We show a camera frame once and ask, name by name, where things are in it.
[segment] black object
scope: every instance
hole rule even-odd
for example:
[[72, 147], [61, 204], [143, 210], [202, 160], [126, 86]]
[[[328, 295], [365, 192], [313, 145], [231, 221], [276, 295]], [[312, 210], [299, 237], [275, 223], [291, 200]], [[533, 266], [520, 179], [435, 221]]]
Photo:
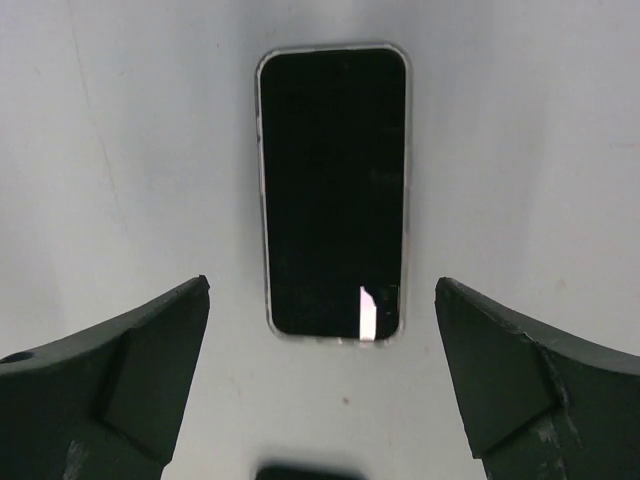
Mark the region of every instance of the black object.
[[399, 325], [406, 66], [391, 49], [284, 53], [260, 73], [271, 317], [294, 335]]
[[313, 467], [267, 465], [255, 480], [364, 480], [359, 474], [319, 470]]
[[436, 312], [474, 458], [491, 480], [640, 479], [640, 358], [443, 278]]
[[0, 479], [158, 480], [182, 423], [208, 289], [194, 278], [0, 360]]

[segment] white surface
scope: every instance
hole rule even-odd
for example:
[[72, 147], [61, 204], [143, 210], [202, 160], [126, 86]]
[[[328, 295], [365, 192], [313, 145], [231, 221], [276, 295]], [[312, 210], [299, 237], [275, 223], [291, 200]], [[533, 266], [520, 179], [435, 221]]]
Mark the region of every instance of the white surface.
[[[436, 279], [640, 353], [639, 24], [635, 0], [0, 0], [0, 355], [204, 273], [165, 479], [248, 479], [271, 456], [483, 478]], [[277, 46], [372, 39], [413, 63], [406, 329], [386, 348], [284, 342], [264, 309], [254, 70]]]

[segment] smartphone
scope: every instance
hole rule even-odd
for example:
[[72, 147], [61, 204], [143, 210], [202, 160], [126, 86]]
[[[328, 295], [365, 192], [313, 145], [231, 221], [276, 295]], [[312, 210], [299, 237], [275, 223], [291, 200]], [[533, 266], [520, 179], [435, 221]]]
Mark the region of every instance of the smartphone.
[[267, 310], [280, 333], [401, 325], [408, 61], [391, 45], [288, 49], [257, 70]]

